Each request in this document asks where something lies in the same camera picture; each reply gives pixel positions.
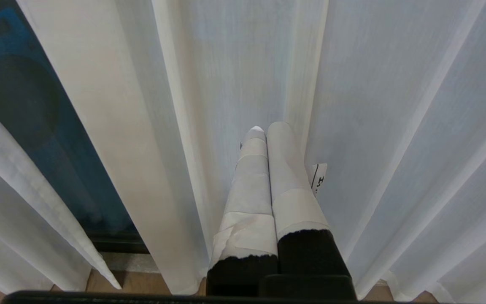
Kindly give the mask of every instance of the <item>curtain fold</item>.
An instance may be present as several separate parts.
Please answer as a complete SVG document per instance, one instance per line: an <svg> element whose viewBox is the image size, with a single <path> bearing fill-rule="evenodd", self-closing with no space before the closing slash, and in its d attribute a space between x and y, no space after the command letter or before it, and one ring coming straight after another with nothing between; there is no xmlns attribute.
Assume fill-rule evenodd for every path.
<svg viewBox="0 0 486 304"><path fill-rule="evenodd" d="M152 3L19 5L170 292L196 293L208 252Z"/></svg>
<svg viewBox="0 0 486 304"><path fill-rule="evenodd" d="M486 2L333 1L321 55L306 161L358 297L486 302Z"/></svg>
<svg viewBox="0 0 486 304"><path fill-rule="evenodd" d="M82 227L0 124L0 291L85 290L91 266L116 288Z"/></svg>

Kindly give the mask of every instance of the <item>tape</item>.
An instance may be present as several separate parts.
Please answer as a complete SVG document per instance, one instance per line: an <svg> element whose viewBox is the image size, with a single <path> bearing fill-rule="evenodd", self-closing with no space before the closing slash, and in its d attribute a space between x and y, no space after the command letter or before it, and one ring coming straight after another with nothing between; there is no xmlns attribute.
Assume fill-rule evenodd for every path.
<svg viewBox="0 0 486 304"><path fill-rule="evenodd" d="M270 175L268 170L267 158L262 155L249 155L242 158L235 168L232 184L240 177L249 175Z"/></svg>
<svg viewBox="0 0 486 304"><path fill-rule="evenodd" d="M267 145L266 142L258 137L251 138L241 147L241 151L239 152L239 161L249 155L262 155L267 158Z"/></svg>
<svg viewBox="0 0 486 304"><path fill-rule="evenodd" d="M228 212L213 238L211 267L230 256L277 255L275 220L267 214Z"/></svg>

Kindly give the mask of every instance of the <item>paper label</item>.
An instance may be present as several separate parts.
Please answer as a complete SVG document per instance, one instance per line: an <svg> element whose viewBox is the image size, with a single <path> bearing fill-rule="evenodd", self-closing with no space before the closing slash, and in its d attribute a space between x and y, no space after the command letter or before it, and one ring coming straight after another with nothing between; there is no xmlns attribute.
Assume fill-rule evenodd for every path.
<svg viewBox="0 0 486 304"><path fill-rule="evenodd" d="M312 166L312 170L309 174L309 183L314 196L318 194L318 190L324 184L324 179L326 179L326 163L317 163Z"/></svg>

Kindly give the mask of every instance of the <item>white curtain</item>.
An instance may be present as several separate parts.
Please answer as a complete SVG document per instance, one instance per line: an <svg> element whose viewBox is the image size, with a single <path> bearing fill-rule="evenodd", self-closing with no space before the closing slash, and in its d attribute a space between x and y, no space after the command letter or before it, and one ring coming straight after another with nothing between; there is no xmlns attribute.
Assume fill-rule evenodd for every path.
<svg viewBox="0 0 486 304"><path fill-rule="evenodd" d="M0 124L0 291L84 291L91 267L120 288L78 221Z"/></svg>
<svg viewBox="0 0 486 304"><path fill-rule="evenodd" d="M284 120L360 298L486 302L486 1L19 3L172 292Z"/></svg>

